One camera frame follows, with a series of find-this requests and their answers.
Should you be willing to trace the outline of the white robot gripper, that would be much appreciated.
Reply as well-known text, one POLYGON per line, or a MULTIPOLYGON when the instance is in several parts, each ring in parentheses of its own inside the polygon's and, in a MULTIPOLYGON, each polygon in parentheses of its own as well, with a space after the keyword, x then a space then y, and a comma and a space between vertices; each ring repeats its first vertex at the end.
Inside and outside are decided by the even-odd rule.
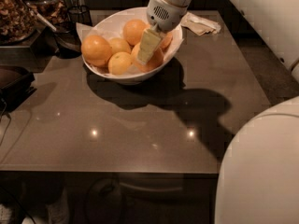
MULTIPOLYGON (((175 29, 187 11, 186 0, 149 0, 147 19, 158 31, 167 33, 175 29)), ((153 28, 148 28, 141 37, 137 60, 145 65, 159 48, 163 37, 153 28)))

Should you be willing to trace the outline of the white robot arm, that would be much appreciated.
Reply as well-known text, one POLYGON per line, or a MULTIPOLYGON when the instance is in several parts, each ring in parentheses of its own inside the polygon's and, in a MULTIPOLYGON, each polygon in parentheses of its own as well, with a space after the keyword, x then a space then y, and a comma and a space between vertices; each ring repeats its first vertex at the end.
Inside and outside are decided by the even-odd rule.
MULTIPOLYGON (((149 0, 150 28, 137 60, 147 63, 191 0, 149 0)), ((251 119, 228 146, 219 173, 214 224, 299 224, 298 100, 251 119)))

